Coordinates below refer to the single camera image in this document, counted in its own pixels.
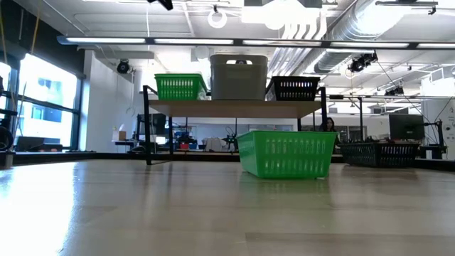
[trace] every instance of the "person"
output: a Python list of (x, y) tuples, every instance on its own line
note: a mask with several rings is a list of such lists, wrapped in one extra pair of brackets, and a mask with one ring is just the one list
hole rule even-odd
[[(320, 132), (336, 132), (335, 129), (335, 121), (333, 121), (332, 117), (327, 117), (327, 129), (323, 130), (323, 125), (319, 127)], [(338, 135), (336, 135), (335, 138), (335, 144), (333, 145), (333, 152), (335, 152), (335, 146), (338, 146), (340, 144), (340, 139), (338, 138)]]

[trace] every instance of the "black plastic basket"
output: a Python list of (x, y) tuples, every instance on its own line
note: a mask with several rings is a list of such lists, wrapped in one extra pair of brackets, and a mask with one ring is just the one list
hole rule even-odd
[(340, 144), (344, 161), (350, 165), (407, 168), (418, 154), (418, 144), (358, 143)]
[(268, 101), (314, 101), (320, 78), (273, 77), (265, 99)]

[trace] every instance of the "basket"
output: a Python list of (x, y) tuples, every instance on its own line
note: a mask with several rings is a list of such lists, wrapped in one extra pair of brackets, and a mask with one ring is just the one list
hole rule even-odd
[(207, 92), (199, 74), (155, 74), (160, 100), (204, 100)]
[(335, 132), (253, 131), (237, 138), (244, 170), (260, 178), (328, 175)]
[(358, 143), (340, 144), (344, 161), (368, 167), (410, 167), (418, 154), (418, 144)]
[(314, 101), (320, 78), (273, 77), (265, 92), (268, 101)]
[(210, 66), (212, 100), (264, 100), (267, 57), (215, 54), (210, 57)]

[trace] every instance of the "green plastic basket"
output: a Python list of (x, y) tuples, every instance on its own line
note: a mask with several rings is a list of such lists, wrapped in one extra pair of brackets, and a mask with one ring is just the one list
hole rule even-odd
[(199, 74), (155, 74), (160, 100), (203, 100), (207, 92)]
[(260, 178), (327, 177), (335, 132), (254, 131), (237, 138), (244, 170)]

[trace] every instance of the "wooden shelf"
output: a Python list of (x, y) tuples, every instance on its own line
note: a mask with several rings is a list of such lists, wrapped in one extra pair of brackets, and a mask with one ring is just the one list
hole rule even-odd
[(169, 117), (302, 118), (321, 108), (321, 102), (253, 100), (149, 100), (149, 105)]

